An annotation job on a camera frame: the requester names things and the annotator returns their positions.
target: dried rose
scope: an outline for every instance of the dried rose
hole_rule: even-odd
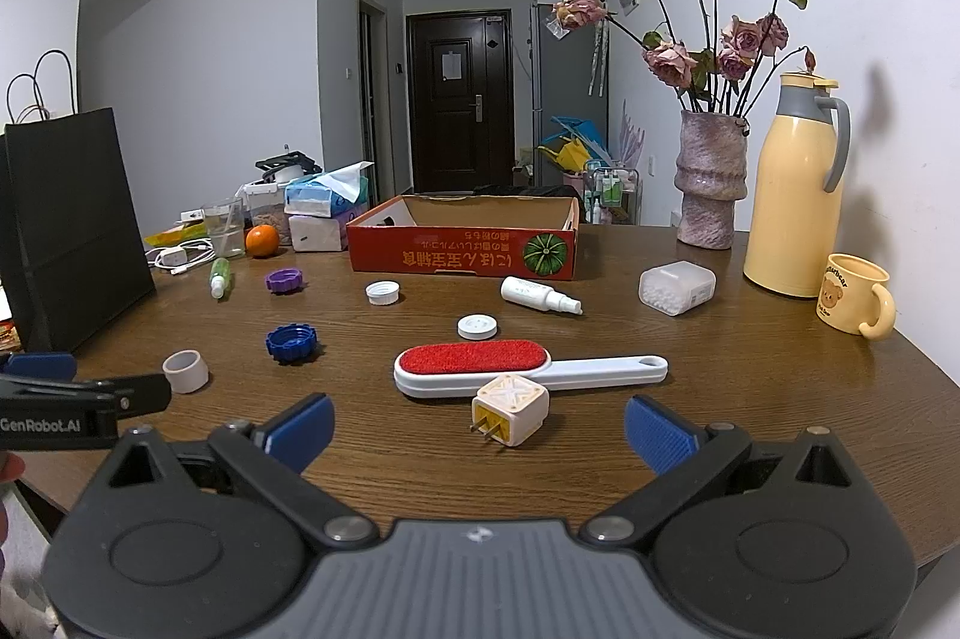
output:
[[[724,46],[717,55],[717,67],[720,75],[728,81],[742,81],[753,62],[740,54],[736,48]]]
[[[553,10],[557,13],[560,26],[566,30],[600,22],[608,15],[600,0],[560,0]]]
[[[744,57],[755,59],[760,51],[760,27],[755,22],[741,22],[733,17],[730,24],[723,28],[723,42]]]
[[[760,39],[763,41],[760,51],[764,57],[773,57],[778,48],[786,48],[790,33],[783,19],[776,14],[766,14],[763,19],[757,19],[757,26],[760,27]]]
[[[643,60],[651,72],[667,86],[687,89],[693,77],[696,60],[687,52],[683,43],[661,41],[656,48],[643,52]]]

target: glass cup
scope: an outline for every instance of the glass cup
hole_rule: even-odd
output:
[[[239,257],[244,252],[243,201],[238,197],[203,206],[203,226],[217,257]]]

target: yellow mug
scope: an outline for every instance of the yellow mug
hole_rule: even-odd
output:
[[[876,341],[893,332],[894,296],[884,286],[890,274],[853,255],[830,255],[817,298],[817,316],[830,327]]]

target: flower vase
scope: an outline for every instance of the flower vase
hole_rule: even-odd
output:
[[[680,155],[674,185],[683,193],[678,241],[730,249],[733,204],[747,196],[747,137],[742,118],[680,112]]]

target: wooden table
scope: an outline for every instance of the wooden table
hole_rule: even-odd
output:
[[[693,249],[668,228],[582,228],[577,281],[558,289],[583,301],[581,317],[504,302],[497,279],[403,275],[400,303],[373,308],[346,254],[237,260],[229,300],[210,298],[206,276],[157,277],[158,294],[124,314],[79,354],[83,378],[157,371],[176,350],[199,350],[211,383],[176,396],[149,420],[172,439],[203,438],[241,417],[263,422],[313,391],[334,401],[333,444],[306,476],[389,527],[394,517],[565,515],[576,527],[652,473],[623,437],[632,388],[551,398],[544,427],[515,450],[467,432],[466,401],[415,402],[392,381],[404,349],[457,340],[457,319],[496,317],[500,336],[529,338],[555,359],[663,355],[670,373],[649,389],[705,424],[730,419],[755,438],[792,439],[812,424],[834,428],[899,520],[918,564],[960,538],[960,389],[900,334],[880,343],[824,325],[813,301],[779,297],[744,280],[746,235],[731,252]],[[717,274],[714,299],[677,318],[637,299],[646,268],[692,260]],[[262,278],[304,270],[305,291],[277,297]],[[280,366],[267,331],[308,322],[323,354]],[[102,452],[31,452],[26,479],[69,509]]]

